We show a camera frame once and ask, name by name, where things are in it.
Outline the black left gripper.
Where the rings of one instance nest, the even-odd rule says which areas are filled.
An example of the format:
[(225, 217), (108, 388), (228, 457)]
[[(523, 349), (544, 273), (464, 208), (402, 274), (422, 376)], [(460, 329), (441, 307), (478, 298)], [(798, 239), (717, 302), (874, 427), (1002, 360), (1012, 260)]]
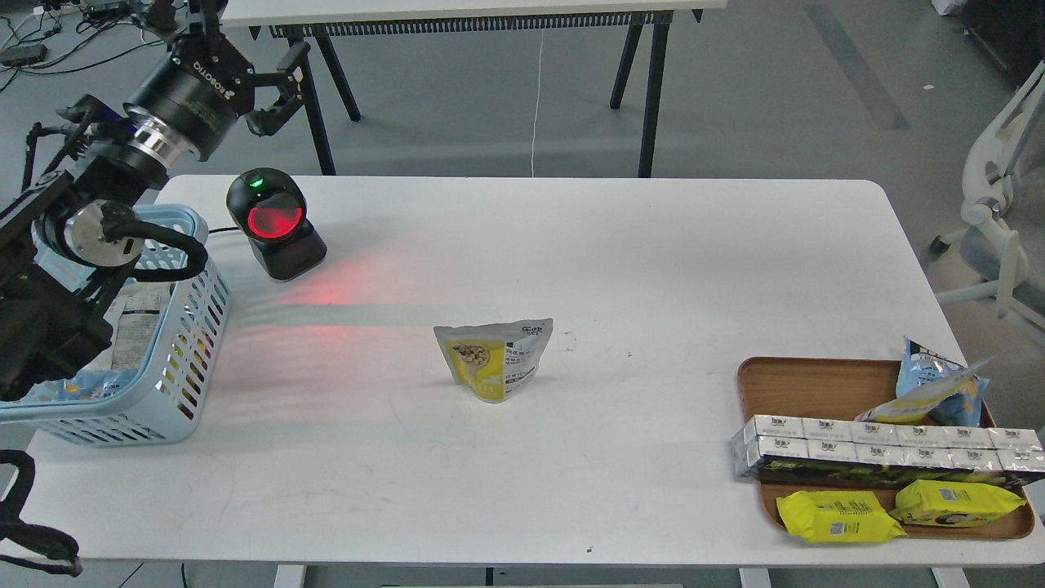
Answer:
[[(301, 83), (310, 45), (292, 42), (275, 71), (250, 73), (254, 65), (220, 33), (227, 4), (185, 1), (180, 16), (173, 1), (143, 2), (143, 29), (167, 44), (168, 55), (123, 103), (136, 122), (152, 116), (187, 139), (202, 163), (239, 117), (246, 115), (251, 134), (273, 136), (304, 104)], [(251, 110), (256, 88), (276, 88), (278, 97)]]

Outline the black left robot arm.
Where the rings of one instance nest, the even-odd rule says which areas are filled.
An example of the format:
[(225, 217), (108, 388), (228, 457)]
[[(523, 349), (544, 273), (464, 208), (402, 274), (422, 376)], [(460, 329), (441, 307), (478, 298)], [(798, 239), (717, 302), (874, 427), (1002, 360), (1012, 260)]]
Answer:
[(122, 111), (82, 96), (31, 131), (2, 205), (2, 423), (69, 443), (176, 443), (198, 428), (230, 293), (185, 206), (143, 206), (179, 157), (207, 160), (240, 119), (271, 136), (306, 102), (309, 44), (260, 72), (220, 33), (219, 1), (169, 1), (141, 27), (167, 55)]

